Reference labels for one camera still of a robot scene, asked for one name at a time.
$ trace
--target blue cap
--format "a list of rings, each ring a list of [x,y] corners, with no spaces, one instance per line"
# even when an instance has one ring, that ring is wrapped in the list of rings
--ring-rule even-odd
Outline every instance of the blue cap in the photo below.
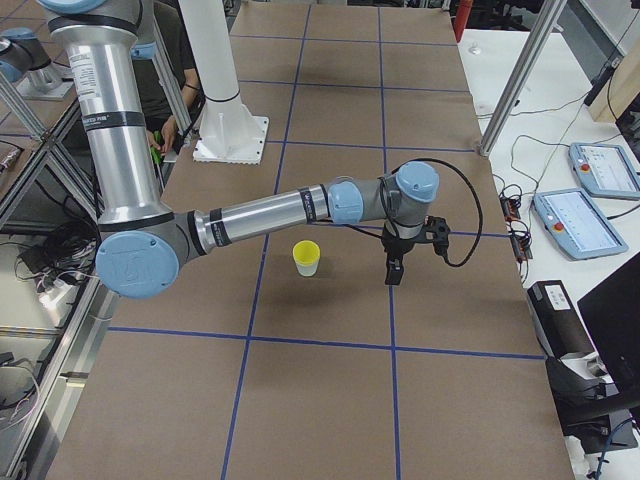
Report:
[[[416,202],[431,203],[436,199],[440,177],[431,165],[408,162],[396,173],[396,183],[407,197]]]
[[[150,60],[156,54],[156,42],[139,43],[131,48],[133,60]]]
[[[106,0],[37,0],[44,8],[56,13],[73,15],[87,13],[102,5]]]
[[[8,28],[4,32],[0,33],[3,37],[8,38],[9,40],[33,40],[36,37],[36,34],[33,33],[33,30],[27,27],[16,27],[16,28]]]
[[[329,187],[329,214],[333,223],[358,223],[363,213],[362,194],[353,182],[334,183]]]
[[[0,72],[2,72],[11,83],[17,82],[22,78],[22,72],[7,62],[0,61]]]
[[[96,270],[111,290],[130,298],[149,298],[167,289],[180,264],[173,248],[147,232],[118,232],[98,249]]]

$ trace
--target cup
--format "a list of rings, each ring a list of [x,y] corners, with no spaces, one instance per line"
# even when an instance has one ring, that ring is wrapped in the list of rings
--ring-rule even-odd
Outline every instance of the cup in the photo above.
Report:
[[[300,275],[311,277],[318,269],[320,247],[311,240],[302,240],[293,246],[293,260]]]

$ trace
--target red object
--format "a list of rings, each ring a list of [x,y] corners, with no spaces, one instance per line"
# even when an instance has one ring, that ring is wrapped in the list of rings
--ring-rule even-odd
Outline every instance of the red object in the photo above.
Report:
[[[456,42],[458,43],[460,43],[462,32],[467,26],[471,7],[473,7],[473,0],[460,0],[460,5],[458,5],[458,11],[456,12],[456,20],[453,23],[453,33],[455,33]]]

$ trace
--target tablet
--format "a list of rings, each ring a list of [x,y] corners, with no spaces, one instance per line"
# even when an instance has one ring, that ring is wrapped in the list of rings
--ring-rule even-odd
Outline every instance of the tablet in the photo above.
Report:
[[[569,158],[580,184],[594,197],[640,200],[640,176],[619,145],[574,143]]]
[[[537,193],[533,205],[551,237],[573,259],[615,255],[629,248],[581,188]]]

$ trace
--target person's hand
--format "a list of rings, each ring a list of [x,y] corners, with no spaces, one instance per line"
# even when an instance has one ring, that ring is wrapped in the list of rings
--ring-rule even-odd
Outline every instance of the person's hand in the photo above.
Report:
[[[160,151],[163,155],[165,155],[173,147],[173,142],[175,142],[176,135],[178,134],[178,124],[176,123],[176,119],[173,115],[171,115],[167,119],[167,121],[164,122],[160,133],[162,134],[162,138],[164,139],[164,145],[162,146]]]
[[[162,147],[158,145],[158,142],[156,142],[156,139],[153,137],[153,133],[151,133],[149,130],[147,130],[147,141],[149,142],[150,147],[153,147],[158,151],[162,150]]]

